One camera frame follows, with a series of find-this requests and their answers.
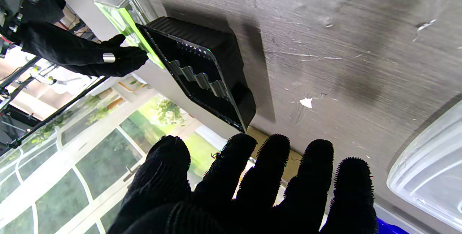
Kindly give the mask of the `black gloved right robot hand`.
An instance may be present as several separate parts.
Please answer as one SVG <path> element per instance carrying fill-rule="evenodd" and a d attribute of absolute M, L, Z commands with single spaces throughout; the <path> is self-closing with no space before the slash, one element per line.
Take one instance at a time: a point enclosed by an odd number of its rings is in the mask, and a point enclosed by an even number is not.
<path fill-rule="evenodd" d="M 29 21 L 19 26 L 16 36 L 23 52 L 93 77 L 124 77 L 148 60 L 145 50 L 122 46 L 123 34 L 96 43 L 50 23 Z"/>

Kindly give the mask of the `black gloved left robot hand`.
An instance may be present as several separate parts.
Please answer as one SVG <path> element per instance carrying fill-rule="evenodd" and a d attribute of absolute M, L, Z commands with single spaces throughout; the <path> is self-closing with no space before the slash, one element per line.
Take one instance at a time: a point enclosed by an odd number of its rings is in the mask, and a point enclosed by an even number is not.
<path fill-rule="evenodd" d="M 334 197 L 321 226 L 331 186 L 334 147 L 317 139 L 306 148 L 298 172 L 274 205 L 291 150 L 271 135 L 255 165 L 240 179 L 256 140 L 231 137 L 192 191 L 191 157 L 180 137 L 163 136 L 135 173 L 109 234 L 377 234 L 374 189 L 368 164 L 343 159 Z"/>

